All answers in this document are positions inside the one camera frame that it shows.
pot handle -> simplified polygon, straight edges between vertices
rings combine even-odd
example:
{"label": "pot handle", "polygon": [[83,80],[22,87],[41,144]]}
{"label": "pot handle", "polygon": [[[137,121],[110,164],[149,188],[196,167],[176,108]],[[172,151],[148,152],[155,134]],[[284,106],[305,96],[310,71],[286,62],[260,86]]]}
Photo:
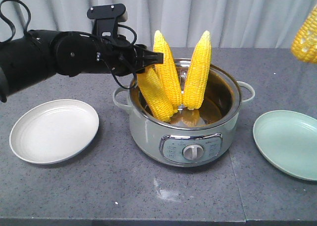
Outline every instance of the pot handle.
{"label": "pot handle", "polygon": [[250,98],[248,98],[246,100],[242,100],[242,107],[244,108],[247,104],[249,104],[254,99],[254,97],[256,96],[256,91],[248,83],[245,83],[243,81],[237,81],[237,82],[238,82],[238,85],[240,87],[244,87],[244,88],[248,89],[248,91],[250,91],[252,94]]}
{"label": "pot handle", "polygon": [[124,111],[126,111],[128,114],[131,113],[131,110],[132,110],[132,106],[130,105],[125,105],[125,104],[122,104],[122,103],[119,103],[117,100],[116,100],[116,96],[120,93],[120,92],[123,92],[123,91],[128,91],[127,89],[124,89],[122,87],[119,87],[117,88],[113,94],[112,94],[112,101],[114,102],[114,104],[119,107],[120,109],[123,109]]}

light green plate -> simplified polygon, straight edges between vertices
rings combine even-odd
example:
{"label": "light green plate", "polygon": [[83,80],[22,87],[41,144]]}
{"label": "light green plate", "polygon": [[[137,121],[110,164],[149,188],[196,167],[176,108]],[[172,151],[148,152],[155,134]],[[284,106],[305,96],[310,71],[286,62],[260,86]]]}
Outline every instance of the light green plate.
{"label": "light green plate", "polygon": [[281,171],[317,181],[317,120],[293,111],[271,111],[254,123],[253,137],[262,155]]}

plate rim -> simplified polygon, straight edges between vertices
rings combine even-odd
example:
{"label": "plate rim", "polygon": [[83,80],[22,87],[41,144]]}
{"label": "plate rim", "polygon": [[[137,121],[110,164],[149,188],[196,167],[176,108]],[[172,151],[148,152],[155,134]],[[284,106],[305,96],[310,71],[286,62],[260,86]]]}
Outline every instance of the plate rim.
{"label": "plate rim", "polygon": [[304,114],[304,113],[300,113],[300,112],[296,112],[296,111],[289,111],[289,110],[274,110],[274,111],[268,111],[268,112],[265,112],[263,113],[262,115],[260,115],[256,121],[254,122],[253,124],[253,129],[252,129],[252,134],[253,134],[253,139],[256,143],[256,146],[257,146],[257,149],[260,151],[260,153],[262,154],[262,156],[264,156],[264,158],[269,162],[271,163],[275,168],[279,169],[280,171],[292,176],[292,177],[295,177],[295,178],[298,178],[298,179],[301,179],[301,180],[308,180],[308,181],[317,181],[317,177],[316,178],[307,178],[307,177],[303,177],[303,176],[300,176],[299,174],[294,174],[292,173],[291,171],[283,168],[282,166],[280,166],[279,164],[275,163],[273,160],[271,160],[266,154],[265,152],[261,149],[261,147],[259,146],[257,140],[256,140],[256,136],[255,136],[255,128],[256,128],[256,125],[257,123],[261,120],[261,118],[263,118],[265,115],[270,115],[272,113],[277,113],[277,112],[284,112],[284,113],[294,113],[296,115],[301,115],[301,116],[304,116],[304,117],[307,117],[307,118],[310,118],[311,120],[313,121],[316,121],[317,123],[317,119],[307,115],[307,114]]}
{"label": "plate rim", "polygon": [[[39,161],[33,161],[33,160],[29,160],[27,158],[24,158],[22,156],[20,156],[16,151],[15,149],[13,148],[12,146],[12,142],[11,142],[11,139],[12,139],[12,133],[14,132],[14,130],[17,128],[18,124],[20,123],[20,121],[22,119],[25,118],[25,116],[28,116],[31,112],[33,112],[34,110],[44,106],[44,105],[48,105],[50,103],[53,103],[53,102],[65,102],[65,101],[71,101],[71,102],[75,102],[75,103],[82,103],[84,105],[86,105],[88,108],[90,108],[90,110],[92,111],[93,115],[96,116],[96,131],[95,131],[95,134],[92,136],[92,139],[89,141],[89,143],[82,147],[80,150],[76,151],[74,154],[71,154],[65,158],[61,158],[61,159],[58,159],[58,160],[54,160],[54,161],[44,161],[44,162],[39,162]],[[58,100],[52,100],[52,101],[48,101],[48,102],[45,102],[45,103],[42,103],[42,104],[39,104],[33,108],[31,108],[30,110],[28,110],[25,114],[23,114],[16,122],[15,124],[13,125],[12,129],[11,129],[11,132],[10,132],[10,135],[9,135],[9,145],[10,145],[10,148],[12,150],[12,152],[18,157],[20,158],[21,160],[24,160],[26,162],[29,162],[29,163],[32,163],[32,164],[38,164],[38,165],[50,165],[50,164],[56,164],[56,163],[60,163],[60,162],[63,162],[63,161],[66,161],[74,156],[76,156],[77,154],[79,154],[80,152],[82,152],[85,148],[87,148],[89,146],[89,144],[93,141],[95,135],[97,134],[97,131],[99,129],[99,124],[100,124],[100,120],[99,120],[99,116],[98,116],[98,113],[97,111],[88,103],[86,102],[83,102],[83,101],[80,101],[80,100],[75,100],[75,99],[58,99]]]}

pot rim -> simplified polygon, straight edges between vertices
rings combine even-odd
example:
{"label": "pot rim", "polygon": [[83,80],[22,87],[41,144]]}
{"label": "pot rim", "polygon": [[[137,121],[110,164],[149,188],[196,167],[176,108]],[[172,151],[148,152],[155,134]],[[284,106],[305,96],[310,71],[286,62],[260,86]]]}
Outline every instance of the pot rim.
{"label": "pot rim", "polygon": [[[175,58],[174,62],[176,64],[176,66],[189,66],[190,62],[191,62],[191,59],[190,58]],[[229,112],[224,117],[222,117],[220,120],[218,120],[216,122],[213,122],[213,123],[210,123],[210,124],[206,124],[206,125],[202,125],[202,126],[198,126],[198,127],[180,127],[180,126],[176,126],[176,125],[173,125],[173,124],[166,123],[166,122],[163,122],[161,120],[158,120],[158,119],[154,118],[151,114],[149,114],[141,106],[141,104],[137,104],[134,101],[132,101],[131,92],[133,90],[135,90],[135,89],[138,89],[137,85],[129,90],[129,92],[128,92],[128,100],[129,100],[130,104],[132,104],[133,107],[142,116],[144,116],[145,118],[147,118],[151,122],[154,122],[154,123],[156,123],[158,125],[161,125],[161,126],[164,126],[164,127],[170,128],[170,129],[187,130],[187,131],[200,131],[200,130],[205,130],[205,129],[210,129],[210,128],[215,128],[215,127],[222,126],[222,125],[226,124],[227,122],[229,122],[231,119],[233,119],[236,116],[236,114],[239,112],[239,110],[241,108],[241,105],[242,105],[242,94],[241,94],[241,89],[240,89],[239,84],[237,83],[237,81],[230,74],[228,74],[227,72],[225,72],[221,68],[213,65],[212,63],[210,64],[210,69],[211,68],[216,70],[217,72],[220,72],[220,73],[224,74],[227,78],[229,78],[230,81],[232,81],[232,84],[233,84],[232,86],[235,87],[234,91],[238,94],[237,100],[233,100],[233,102],[238,101],[238,103],[236,103],[235,106],[233,105],[230,108]],[[133,79],[131,81],[130,86],[133,86],[134,82],[135,82],[135,80]]]}

control panel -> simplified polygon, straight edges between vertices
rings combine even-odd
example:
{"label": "control panel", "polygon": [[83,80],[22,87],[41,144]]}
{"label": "control panel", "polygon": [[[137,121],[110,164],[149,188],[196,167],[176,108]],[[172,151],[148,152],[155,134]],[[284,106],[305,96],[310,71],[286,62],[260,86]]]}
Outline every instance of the control panel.
{"label": "control panel", "polygon": [[168,160],[177,163],[200,163],[217,156],[222,145],[222,134],[203,136],[165,135],[159,149]]}

